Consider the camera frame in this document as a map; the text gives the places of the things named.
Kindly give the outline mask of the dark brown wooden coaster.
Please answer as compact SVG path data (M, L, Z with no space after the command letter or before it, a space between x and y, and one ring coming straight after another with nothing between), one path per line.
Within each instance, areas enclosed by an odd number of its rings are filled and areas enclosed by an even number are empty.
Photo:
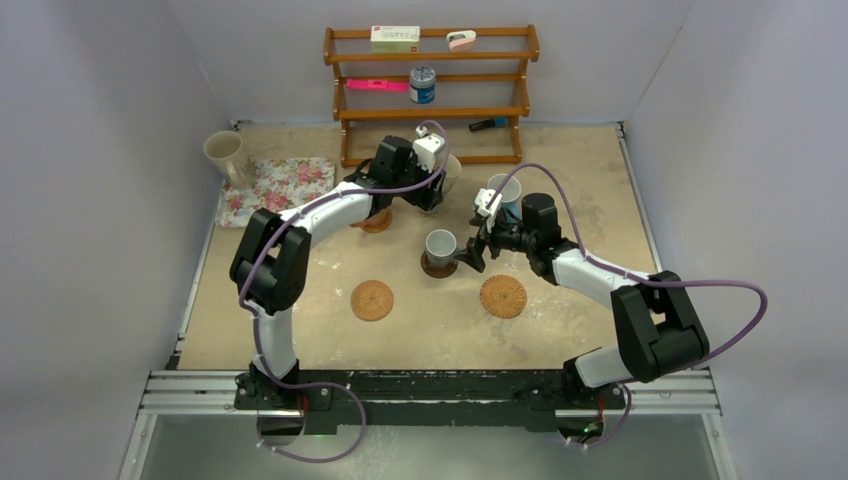
M443 279L453 275L456 272L458 263L454 260L451 260L446 266L433 266L429 262L428 252L423 251L420 257L420 265L426 275L430 276L431 278Z

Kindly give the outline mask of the blue mug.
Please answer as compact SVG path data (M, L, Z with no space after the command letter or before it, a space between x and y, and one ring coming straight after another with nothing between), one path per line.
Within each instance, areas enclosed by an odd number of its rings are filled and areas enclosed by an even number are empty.
M510 222L514 222L521 219L520 197L522 195L522 187L520 181L515 176L509 179L506 179L506 177L506 174L493 175L487 182L487 188L495 189L505 182L505 185L500 191L502 196L500 210Z

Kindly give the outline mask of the tall cream mug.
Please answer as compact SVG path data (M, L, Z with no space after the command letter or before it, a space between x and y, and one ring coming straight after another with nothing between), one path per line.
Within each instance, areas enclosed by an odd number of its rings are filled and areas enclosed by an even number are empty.
M252 186L250 163L242 137L234 131L219 131L207 138L203 153L235 189Z

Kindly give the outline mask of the woven rattan coaster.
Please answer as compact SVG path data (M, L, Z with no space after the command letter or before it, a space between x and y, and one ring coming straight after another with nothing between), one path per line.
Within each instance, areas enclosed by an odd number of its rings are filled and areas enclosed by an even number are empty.
M512 319L524 311L527 291L515 277L494 275L482 284L480 301L489 314L501 319Z
M363 321L385 318L394 306L394 295L384 282L368 280L357 285L350 297L353 314Z

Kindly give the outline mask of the smooth wooden coaster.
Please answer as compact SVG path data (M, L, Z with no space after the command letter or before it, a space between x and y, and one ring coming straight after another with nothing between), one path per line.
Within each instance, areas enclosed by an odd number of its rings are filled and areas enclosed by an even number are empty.
M392 213L384 209L365 220L351 224L351 227L360 228L367 233L379 233L386 230L392 222Z

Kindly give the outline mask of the small grey white mug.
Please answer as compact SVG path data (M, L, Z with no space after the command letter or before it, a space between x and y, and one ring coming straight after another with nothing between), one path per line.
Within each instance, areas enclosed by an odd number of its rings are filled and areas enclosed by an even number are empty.
M425 255L427 262L434 268L447 268L454 263L457 250L457 239L448 230L436 229L425 239Z

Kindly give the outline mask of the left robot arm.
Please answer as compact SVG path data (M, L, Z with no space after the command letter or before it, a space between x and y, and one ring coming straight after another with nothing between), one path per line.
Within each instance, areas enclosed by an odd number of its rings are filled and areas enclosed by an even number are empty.
M300 207L255 211L230 267L239 304L251 318L256 353L250 374L272 408L297 399L298 359L292 313L306 286L310 251L343 228L385 211L396 198L430 211L443 200L446 141L427 134L413 142L387 136L373 158L329 193Z

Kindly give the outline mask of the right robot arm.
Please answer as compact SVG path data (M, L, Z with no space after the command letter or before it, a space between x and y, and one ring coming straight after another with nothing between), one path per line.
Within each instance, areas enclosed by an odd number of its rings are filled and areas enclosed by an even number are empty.
M531 270L548 283L571 289L611 310L616 343L568 361L561 381L564 399L584 407L602 386L627 380L651 382L707 356L709 340L682 288L678 276L663 271L646 282L625 272L592 263L577 243L563 237L554 199L545 193L525 196L515 223L500 210L492 189L480 190L474 200L471 225L477 234L456 258L474 270L485 268L484 252L526 256Z

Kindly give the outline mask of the cream mug with plant print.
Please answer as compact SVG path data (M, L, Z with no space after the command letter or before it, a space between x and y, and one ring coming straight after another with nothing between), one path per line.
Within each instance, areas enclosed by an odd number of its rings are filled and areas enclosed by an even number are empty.
M462 164L459 159L455 155L449 154L444 166L444 179L441 189L443 196L447 196L450 193L457 179L461 175L461 171Z

